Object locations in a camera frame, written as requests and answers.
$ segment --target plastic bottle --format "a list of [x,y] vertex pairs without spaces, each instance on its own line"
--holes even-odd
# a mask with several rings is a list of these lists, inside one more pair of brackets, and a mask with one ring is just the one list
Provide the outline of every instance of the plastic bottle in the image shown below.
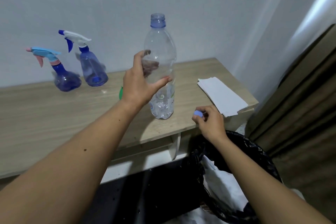
[[48,58],[51,67],[57,74],[54,83],[59,90],[68,92],[81,86],[82,81],[79,78],[79,75],[66,71],[61,61],[56,57],[56,55],[61,54],[60,52],[40,47],[31,47],[26,49],[26,51],[33,53],[41,67],[43,66],[43,58]]
[[72,50],[73,43],[78,44],[80,54],[80,61],[82,65],[84,79],[87,84],[92,87],[102,86],[108,81],[108,76],[105,73],[102,65],[93,52],[90,52],[87,42],[91,41],[82,35],[71,31],[59,30],[59,34],[65,36],[65,40],[68,43],[69,52]]
[[149,102],[150,110],[157,119],[168,119],[174,112],[175,74],[174,62],[176,61],[176,47],[174,41],[166,30],[164,14],[150,16],[151,30],[145,39],[144,62],[158,62],[158,69],[153,70],[147,81],[154,83],[165,76],[173,80],[160,89]]

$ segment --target black trash bag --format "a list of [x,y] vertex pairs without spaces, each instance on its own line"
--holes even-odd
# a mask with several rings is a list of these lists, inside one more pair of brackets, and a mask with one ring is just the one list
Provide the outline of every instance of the black trash bag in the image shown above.
[[[256,162],[274,178],[282,182],[271,158],[258,145],[237,132],[226,130],[226,134],[229,139],[246,155],[253,159],[254,162]],[[208,191],[203,185],[203,175],[205,174],[205,171],[203,165],[201,164],[201,160],[204,155],[206,155],[211,161],[214,161],[219,170],[226,171],[231,174],[232,172],[219,151],[202,135],[193,140],[191,153],[189,154],[187,163],[188,170],[190,171],[190,175],[197,180],[199,185],[198,193],[200,195],[200,200],[204,202],[207,206],[206,208],[210,209],[214,215],[229,224],[259,223],[259,220],[250,203],[247,203],[243,212],[234,212],[229,207],[223,209],[223,206],[219,206],[217,201],[210,197]]]

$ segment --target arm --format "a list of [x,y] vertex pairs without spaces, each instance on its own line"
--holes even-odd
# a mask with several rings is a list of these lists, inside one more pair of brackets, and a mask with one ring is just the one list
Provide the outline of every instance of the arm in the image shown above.
[[221,153],[246,198],[264,224],[331,224],[321,213],[264,171],[232,143],[215,106],[198,107],[207,119],[193,116],[203,136]]
[[171,80],[148,84],[142,56],[125,73],[122,100],[0,192],[0,223],[79,221],[129,124]]

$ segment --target forearm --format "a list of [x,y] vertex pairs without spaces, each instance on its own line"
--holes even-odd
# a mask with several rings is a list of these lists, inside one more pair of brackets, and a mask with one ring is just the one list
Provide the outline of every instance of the forearm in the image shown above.
[[264,224],[331,223],[316,209],[264,171],[226,135],[214,141],[246,198]]
[[78,221],[137,111],[120,101],[4,188],[0,222]]

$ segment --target curtain fold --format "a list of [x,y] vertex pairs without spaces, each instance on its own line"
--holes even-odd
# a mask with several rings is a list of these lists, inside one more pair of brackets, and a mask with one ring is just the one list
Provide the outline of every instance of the curtain fold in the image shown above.
[[284,183],[336,222],[336,27],[288,70],[252,117],[246,136],[272,158]]

